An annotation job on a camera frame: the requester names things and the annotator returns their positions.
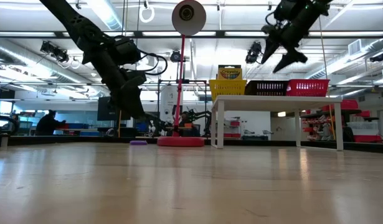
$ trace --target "desk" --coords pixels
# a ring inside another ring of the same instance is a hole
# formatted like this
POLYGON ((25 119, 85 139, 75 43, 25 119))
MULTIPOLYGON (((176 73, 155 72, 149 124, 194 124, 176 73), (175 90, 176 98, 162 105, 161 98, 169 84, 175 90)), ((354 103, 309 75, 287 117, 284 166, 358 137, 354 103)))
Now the desk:
POLYGON ((343 150, 343 133, 340 98, 298 97, 298 96, 239 96, 219 95, 212 105, 211 139, 212 146, 223 149, 224 111, 286 111, 295 112, 296 146, 301 146, 300 111, 334 104, 336 149, 343 150))

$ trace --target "ceiling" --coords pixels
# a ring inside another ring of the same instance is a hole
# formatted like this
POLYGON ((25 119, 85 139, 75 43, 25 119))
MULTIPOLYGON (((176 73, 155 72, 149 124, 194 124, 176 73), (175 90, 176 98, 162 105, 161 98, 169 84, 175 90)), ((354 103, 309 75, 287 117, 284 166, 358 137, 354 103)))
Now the ceiling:
MULTIPOLYGON (((75 9, 76 0, 67 0, 75 9)), ((174 30, 171 22, 171 14, 175 5, 179 0, 149 0, 148 4, 154 8, 154 18, 151 22, 141 22, 139 19, 139 9, 144 8, 143 1, 139 6, 139 0, 111 0, 111 4, 115 13, 120 20, 125 21, 126 30, 129 31, 149 31, 149 30, 174 30)), ((265 17, 268 11, 269 1, 253 1, 253 0, 221 0, 220 13, 217 10, 217 0, 199 1, 203 3, 207 13, 207 20, 203 30, 254 30, 260 31, 265 25, 265 17)), ((273 10, 280 2, 279 0, 271 0, 273 10)), ((101 30, 110 31, 105 23, 98 17, 96 13, 88 6, 87 1, 81 0, 82 9, 76 9, 80 14, 89 18, 101 30)), ((331 3, 328 17, 321 17, 321 28, 326 30, 383 30, 383 0, 335 0, 331 3)), ((150 11, 145 10, 143 17, 148 18, 150 11)), ((319 21, 316 21, 311 30, 320 30, 319 21)), ((0 0, 0 32, 53 32, 64 31, 64 26, 36 0, 0 0)), ((40 57, 45 56, 40 52, 40 47, 44 40, 51 41, 54 45, 61 49, 68 50, 69 55, 77 60, 82 60, 82 51, 78 49, 75 43, 70 39, 57 39, 55 37, 49 39, 38 39, 35 37, 26 38, 6 38, 18 45, 24 51, 30 51, 40 57)), ((294 63, 284 68, 277 74, 272 74, 272 70, 282 57, 283 49, 279 49, 264 65, 246 64, 245 56, 247 50, 253 42, 259 41, 262 47, 265 47, 264 39, 193 39, 192 44, 195 46, 194 61, 196 63, 196 75, 191 76, 190 69, 187 68, 186 77, 208 80, 215 77, 217 73, 217 65, 219 64, 239 64, 243 68, 244 78, 253 79, 291 79, 305 78, 305 74, 324 65, 324 56, 326 61, 336 58, 345 51, 348 51, 348 45, 354 42, 356 38, 338 38, 338 39, 304 39, 301 41, 299 50, 308 58, 306 64, 294 63)), ((138 48, 146 52, 153 52, 161 55, 170 55, 173 50, 180 49, 180 38, 166 39, 137 39, 138 48)), ((185 55, 191 54, 190 42, 186 42, 185 55)), ((51 60, 54 58, 46 56, 43 60, 51 60)), ((368 63, 368 69, 372 69, 383 65, 381 63, 368 63)), ((356 73, 365 72, 364 60, 356 60, 356 63, 332 74, 331 77, 338 77, 337 82, 352 77, 356 73)), ((175 77, 177 64, 169 63, 167 71, 168 77, 175 77)), ((90 82, 100 82, 99 76, 92 75, 93 66, 91 64, 82 65, 77 69, 67 68, 71 72, 90 82)), ((366 76, 359 81, 367 81, 375 78, 366 76)), ((150 77, 150 81, 155 82, 157 77, 150 77)))

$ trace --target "round red base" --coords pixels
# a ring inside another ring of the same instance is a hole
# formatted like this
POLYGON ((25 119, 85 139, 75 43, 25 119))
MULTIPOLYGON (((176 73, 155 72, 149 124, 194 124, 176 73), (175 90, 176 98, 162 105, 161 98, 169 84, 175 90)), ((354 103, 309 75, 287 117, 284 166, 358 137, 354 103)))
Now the round red base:
POLYGON ((159 146, 202 147, 205 146, 205 140, 199 137, 161 136, 156 144, 159 146))

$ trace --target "hardwood floor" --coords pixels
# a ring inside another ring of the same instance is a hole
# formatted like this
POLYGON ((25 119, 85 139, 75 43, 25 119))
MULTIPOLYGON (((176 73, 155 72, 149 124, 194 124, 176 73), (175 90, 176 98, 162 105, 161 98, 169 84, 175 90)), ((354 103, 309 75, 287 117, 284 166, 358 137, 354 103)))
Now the hardwood floor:
POLYGON ((0 224, 383 223, 383 154, 71 143, 0 151, 0 224))

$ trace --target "shelf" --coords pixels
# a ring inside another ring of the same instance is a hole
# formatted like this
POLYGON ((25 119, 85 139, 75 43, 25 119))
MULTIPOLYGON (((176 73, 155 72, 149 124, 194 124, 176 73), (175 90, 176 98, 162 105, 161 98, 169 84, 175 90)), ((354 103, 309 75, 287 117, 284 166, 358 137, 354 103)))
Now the shelf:
MULTIPOLYGON (((361 110, 341 110, 341 114, 358 114, 361 113, 361 110)), ((308 114, 308 115, 303 115, 301 118, 319 118, 322 115, 329 115, 329 111, 324 111, 320 113, 315 113, 315 114, 308 114)))

